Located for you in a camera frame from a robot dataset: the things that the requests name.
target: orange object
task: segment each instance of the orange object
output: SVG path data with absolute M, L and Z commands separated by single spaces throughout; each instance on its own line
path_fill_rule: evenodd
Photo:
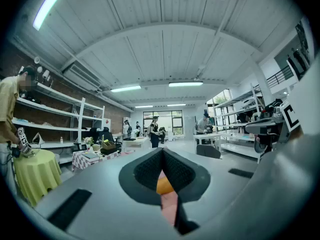
M 171 193 L 173 191 L 174 191 L 174 189 L 171 186 L 171 184 L 170 184 L 170 182 L 169 182 L 167 177 L 163 177 L 163 178 L 158 180 L 158 183 L 156 185 L 156 192 L 159 195 Z

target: woman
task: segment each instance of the woman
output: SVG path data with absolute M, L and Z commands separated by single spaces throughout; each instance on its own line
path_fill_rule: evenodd
M 153 148 L 157 148 L 159 145 L 159 135 L 160 132 L 158 132 L 158 116 L 154 116 L 152 119 L 152 123 L 150 124 L 150 138 Z
M 129 130 L 130 124 L 128 120 L 125 120 L 123 123 L 123 134 L 124 134 L 124 138 L 130 138 L 130 136 L 128 136 L 128 130 Z
M 139 122 L 137 121 L 136 122 L 136 137 L 140 137 L 140 131 L 141 131 L 141 127 L 140 127 L 140 125 L 139 125 Z

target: brick wall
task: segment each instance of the brick wall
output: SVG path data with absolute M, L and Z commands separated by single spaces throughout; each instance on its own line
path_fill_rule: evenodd
M 33 58 L 28 57 L 23 52 L 18 50 L 14 45 L 9 42 L 5 42 L 2 46 L 0 52 L 0 75 L 1 78 L 16 76 L 21 68 L 21 66 L 35 66 Z M 98 106 L 105 107 L 104 108 L 104 118 L 111 119 L 111 130 L 113 133 L 122 132 L 123 128 L 123 117 L 130 117 L 130 112 L 125 111 L 119 107 L 116 107 L 112 104 L 109 104 L 94 95 L 88 94 L 76 86 L 70 84 L 67 81 L 64 81 L 59 76 L 51 73 L 51 77 L 54 78 L 54 82 L 52 85 L 52 89 L 61 92 L 65 95 L 71 96 L 75 99 L 81 100 L 82 97 L 85 98 L 85 102 Z M 38 75 L 38 80 L 42 82 L 42 74 Z M 52 107 L 58 110 L 72 112 L 72 104 L 57 100 L 55 98 L 49 97 L 45 94 L 41 94 L 37 91 L 33 92 L 33 95 L 36 99 L 41 101 L 41 104 L 44 104 L 48 107 Z M 83 114 L 86 116 L 93 117 L 94 112 L 89 109 L 84 109 Z M 50 112 L 46 112 L 43 110 L 31 108 L 29 106 L 25 106 L 23 104 L 16 103 L 14 108 L 14 117 L 20 119 L 26 119 L 29 122 L 33 122 L 35 124 L 43 124 L 47 122 L 53 126 L 57 127 L 70 127 L 71 118 L 69 116 L 58 115 Z M 78 125 L 77 119 L 74 119 L 74 126 Z M 82 126 L 84 127 L 92 127 L 92 120 L 84 119 L 82 120 Z M 70 139 L 70 132 L 68 131 L 56 131 L 56 130 L 46 130 L 32 127 L 25 127 L 26 135 L 29 141 L 32 141 L 36 133 L 40 133 L 41 137 L 45 141 L 58 141 L 60 137 L 63 137 L 64 140 Z

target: desk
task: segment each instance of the desk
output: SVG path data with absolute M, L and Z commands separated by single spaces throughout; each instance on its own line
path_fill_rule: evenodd
M 16 178 L 22 194 L 34 207 L 41 198 L 62 183 L 56 156 L 45 149 L 33 149 L 35 156 L 13 158 Z
M 197 140 L 199 140 L 200 143 L 202 143 L 200 140 L 205 140 L 209 139 L 211 140 L 211 146 L 214 145 L 214 140 L 218 140 L 218 144 L 216 144 L 216 148 L 220 151 L 220 140 L 221 140 L 221 135 L 217 133 L 210 133 L 210 134 L 202 134 L 202 135 L 193 135 L 194 139 L 194 153 L 197 153 Z
M 106 160 L 110 160 L 110 159 L 114 159 L 120 156 L 120 154 L 118 152 L 114 152 L 108 155 L 105 155 L 104 157 L 102 155 L 99 155 L 99 160 L 97 161 L 93 161 L 93 162 L 89 162 L 86 159 L 84 159 L 84 156 L 82 154 L 84 154 L 86 151 L 76 151 L 72 153 L 72 169 L 71 171 L 73 172 L 76 168 L 78 169 L 85 169 L 89 166 L 92 166 L 94 164 L 106 161 Z
M 144 137 L 144 138 L 136 138 L 135 140 L 124 140 L 122 142 L 122 152 L 127 152 L 127 148 L 130 146 L 135 146 L 135 148 L 139 148 L 142 150 L 146 150 L 150 147 L 150 138 Z

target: railing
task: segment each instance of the railing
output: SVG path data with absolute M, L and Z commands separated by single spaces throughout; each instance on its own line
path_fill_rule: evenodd
M 269 85 L 269 88 L 272 88 L 276 85 L 279 85 L 280 83 L 284 82 L 285 80 L 288 80 L 289 78 L 292 78 L 294 74 L 291 71 L 291 68 L 288 66 L 284 67 L 281 71 L 274 74 L 273 76 L 269 77 L 266 81 Z M 257 85 L 254 87 L 257 91 L 260 91 L 260 86 Z

